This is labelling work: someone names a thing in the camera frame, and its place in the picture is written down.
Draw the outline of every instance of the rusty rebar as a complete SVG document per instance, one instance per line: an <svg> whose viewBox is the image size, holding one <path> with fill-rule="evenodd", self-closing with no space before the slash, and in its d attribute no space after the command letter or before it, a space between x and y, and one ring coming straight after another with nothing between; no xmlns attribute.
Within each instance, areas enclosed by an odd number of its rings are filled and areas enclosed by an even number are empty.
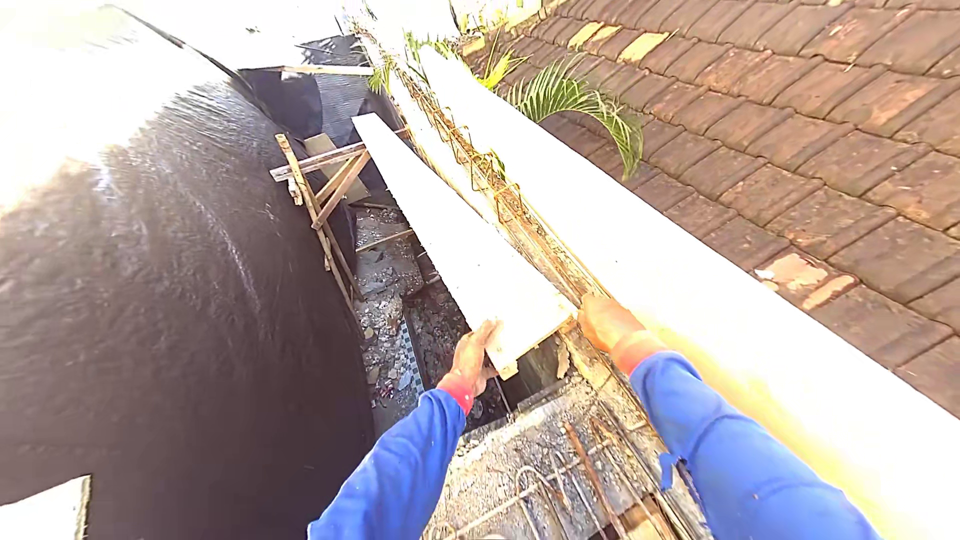
<svg viewBox="0 0 960 540"><path fill-rule="evenodd" d="M590 484L593 486L593 491L597 492L597 499L600 501L600 505L603 506L604 511L607 513L607 519L610 520L610 523L613 525L613 529L616 530L616 533L620 536L620 538L626 538L627 529L625 529L623 524L620 523L620 518L613 510L613 506L610 504L610 499L607 498L607 493L603 490L603 484L600 483L600 477L597 476L597 471L593 468L593 463L590 462L590 457L587 455L587 451L584 450L584 443L580 442L580 436L577 435L577 431L573 428L573 426L570 425L569 422L564 422L564 430L566 430L566 436L570 439L570 444L573 445L573 449L577 451L577 455L584 462L584 469L587 470L587 478L590 480Z"/></svg>

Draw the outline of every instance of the red cuff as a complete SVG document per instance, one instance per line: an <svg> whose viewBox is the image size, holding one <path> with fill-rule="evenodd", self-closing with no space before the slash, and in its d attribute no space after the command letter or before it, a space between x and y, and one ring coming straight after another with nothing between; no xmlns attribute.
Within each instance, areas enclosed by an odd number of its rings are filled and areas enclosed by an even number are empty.
<svg viewBox="0 0 960 540"><path fill-rule="evenodd" d="M621 337L610 351L610 358L629 377L640 362L662 351L669 349L653 332L641 330Z"/></svg>
<svg viewBox="0 0 960 540"><path fill-rule="evenodd" d="M457 405L469 414L473 408L473 385L468 383L464 376L457 373L447 373L437 387L457 401Z"/></svg>

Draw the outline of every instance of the checkered tile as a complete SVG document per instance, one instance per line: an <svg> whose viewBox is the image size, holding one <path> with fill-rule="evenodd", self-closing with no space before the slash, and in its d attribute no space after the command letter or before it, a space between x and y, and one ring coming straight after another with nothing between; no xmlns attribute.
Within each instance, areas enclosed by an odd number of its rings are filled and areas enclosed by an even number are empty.
<svg viewBox="0 0 960 540"><path fill-rule="evenodd" d="M414 345L410 341L410 330L407 329L407 322L400 321L400 358L403 371L413 372L413 378L410 386L417 392L417 397L423 393L423 378L420 376L420 368L417 364L417 355L414 354Z"/></svg>

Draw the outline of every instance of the wooden stick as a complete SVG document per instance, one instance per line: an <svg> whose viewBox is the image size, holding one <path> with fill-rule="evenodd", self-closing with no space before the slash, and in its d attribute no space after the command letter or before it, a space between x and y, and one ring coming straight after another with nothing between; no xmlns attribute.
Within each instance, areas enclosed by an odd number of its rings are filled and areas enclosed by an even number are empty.
<svg viewBox="0 0 960 540"><path fill-rule="evenodd" d="M363 298L363 293L360 292L360 284L357 283L357 279L353 277L353 273L350 272L350 267L347 265L347 258L344 257L344 252L340 250L340 243L337 242L337 237L333 234L333 231L330 229L330 224L324 222L324 233L326 233L327 239L330 240L330 246L333 248L333 254L337 256L337 259L340 260L340 265L344 267L344 271L347 273L347 277L350 281L350 286L353 287L353 290L356 291L359 298Z"/></svg>
<svg viewBox="0 0 960 540"><path fill-rule="evenodd" d="M354 163L356 160L357 157L350 158L349 161L344 163L344 165L340 167L340 170L333 175L333 178L328 180L326 184L320 188L320 191L317 192L317 196L314 198L314 200L317 201L317 207L322 206L324 201L326 201L326 198L330 196L330 193L333 193L337 187L340 187L340 184L347 177L347 171L350 170L350 164Z"/></svg>
<svg viewBox="0 0 960 540"><path fill-rule="evenodd" d="M261 69L263 71L285 71L287 73L362 75L366 77L373 74L373 68L368 65L276 65Z"/></svg>
<svg viewBox="0 0 960 540"><path fill-rule="evenodd" d="M400 138L410 138L410 130L405 126L399 130L396 130L394 133ZM337 163L339 161L348 160L354 156L359 156L366 150L367 146L363 142L357 142L348 146L342 146L335 150L330 150L329 152L323 152L322 154L318 154L316 156L311 156L305 160L300 160L298 161L297 165L300 167L300 172L306 174L319 170L320 167L324 165ZM291 171L292 168L289 164L287 164L283 165L282 167L270 169L270 176L274 177L275 182L285 182L292 178L293 173Z"/></svg>
<svg viewBox="0 0 960 540"><path fill-rule="evenodd" d="M600 500L600 505L603 506L604 511L607 512L607 519L610 520L610 523L613 525L613 528L616 529L616 533L620 535L620 538L626 538L627 529L620 523L620 518L617 517L616 512L613 510L613 505L610 504L610 499L607 498L607 493L603 490L603 484L600 483L600 477L597 476L596 469L593 468L593 463L590 463L590 456L587 455L587 451L584 450L584 443L580 442L577 431L573 429L573 426L571 426L569 422L564 422L564 430L566 430L566 436L570 439L570 444L573 445L573 449L577 451L577 455L579 455L580 459L584 462L584 468L587 469L587 478L590 480L590 484L593 485L593 491L597 492L597 499Z"/></svg>
<svg viewBox="0 0 960 540"><path fill-rule="evenodd" d="M412 234L413 231L414 231L413 229L407 229L406 231L403 231L402 233L391 234L391 235L387 236L386 238L380 238L379 240L375 240L375 241L373 241L373 242L370 242L369 244L364 244L364 245L360 246L359 248L357 248L357 253L364 252L364 251L367 251L367 250L369 250L369 249L375 248L376 246L379 246L380 244L387 243L387 242L389 242L389 241L391 241L391 240L396 240L397 238L402 238L402 237L404 237L404 236L406 236L406 235L408 235L408 234Z"/></svg>
<svg viewBox="0 0 960 540"><path fill-rule="evenodd" d="M303 196L303 199L306 200L306 209L310 212L310 218L315 219L317 215L317 201L313 194L313 189L310 188L310 184L307 183L306 179L303 177L302 172L300 171L300 166L297 164L297 156L294 154L292 148L290 148L290 142L287 140L286 135L276 134L276 144L279 145L280 150L283 152L283 155L287 158L287 162L290 163L290 170L293 173L293 177L297 183L297 187L300 189L300 193ZM340 286L340 292L344 295L344 300L347 302L347 307L349 307L350 312L353 313L353 318L357 318L357 313L353 309L353 300L350 298L347 287L344 285L344 280L340 276L340 271L337 270L333 261L333 254L330 249L330 242L324 235L322 231L317 231L317 237L320 239L320 244L324 246L324 253L326 254L327 260L330 261L330 270L333 272L333 278L336 280L337 285Z"/></svg>
<svg viewBox="0 0 960 540"><path fill-rule="evenodd" d="M336 208L337 204L340 203L340 200L344 198L344 194L347 193L350 185L353 184L353 181L356 180L357 176L360 174L360 169L367 164L367 161L370 160L370 153L364 151L363 154L357 158L356 161L350 163L350 167L345 172L344 180L337 186L337 189L333 192L333 195L330 195L330 200L324 205L324 209L320 210L320 214L317 215L317 218L313 220L313 227L316 230L320 229L320 226L326 221L327 217L330 217L330 214L333 213L333 209Z"/></svg>
<svg viewBox="0 0 960 540"><path fill-rule="evenodd" d="M392 207L390 205L379 205L377 203L350 203L352 207L360 207L362 209L380 209L380 210L400 210L397 207Z"/></svg>

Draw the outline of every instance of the green leaf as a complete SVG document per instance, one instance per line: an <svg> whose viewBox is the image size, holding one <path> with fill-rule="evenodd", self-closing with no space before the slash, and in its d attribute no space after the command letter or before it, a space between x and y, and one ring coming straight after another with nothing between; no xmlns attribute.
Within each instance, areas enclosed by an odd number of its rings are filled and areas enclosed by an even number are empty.
<svg viewBox="0 0 960 540"><path fill-rule="evenodd" d="M610 132L623 159L623 179L628 179L643 155L643 134L622 105L598 90L588 89L586 82L570 75L582 58L578 55L566 62L554 61L530 81L511 87L506 100L537 123L564 110L592 116Z"/></svg>

